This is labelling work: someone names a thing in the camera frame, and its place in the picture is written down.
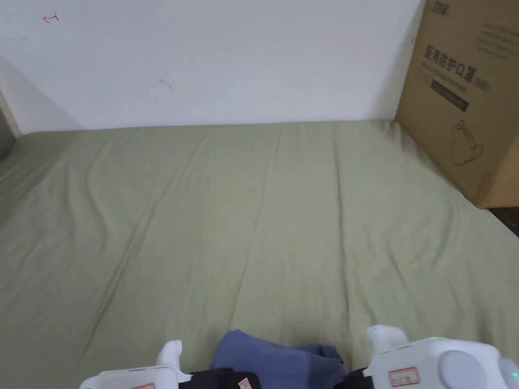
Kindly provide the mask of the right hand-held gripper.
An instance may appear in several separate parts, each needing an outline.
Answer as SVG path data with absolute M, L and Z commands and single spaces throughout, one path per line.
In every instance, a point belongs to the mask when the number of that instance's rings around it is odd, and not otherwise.
M 492 345 L 429 337 L 409 341 L 406 333 L 370 326 L 373 355 L 367 368 L 349 372 L 344 388 L 518 388 L 518 366 Z

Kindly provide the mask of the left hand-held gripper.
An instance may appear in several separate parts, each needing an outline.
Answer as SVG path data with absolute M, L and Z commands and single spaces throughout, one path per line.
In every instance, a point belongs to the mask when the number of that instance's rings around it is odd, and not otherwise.
M 83 381 L 80 388 L 180 388 L 190 382 L 190 388 L 261 388 L 259 378 L 252 372 L 233 369 L 211 369 L 185 374 L 180 369 L 182 343 L 167 342 L 153 366 L 103 371 Z

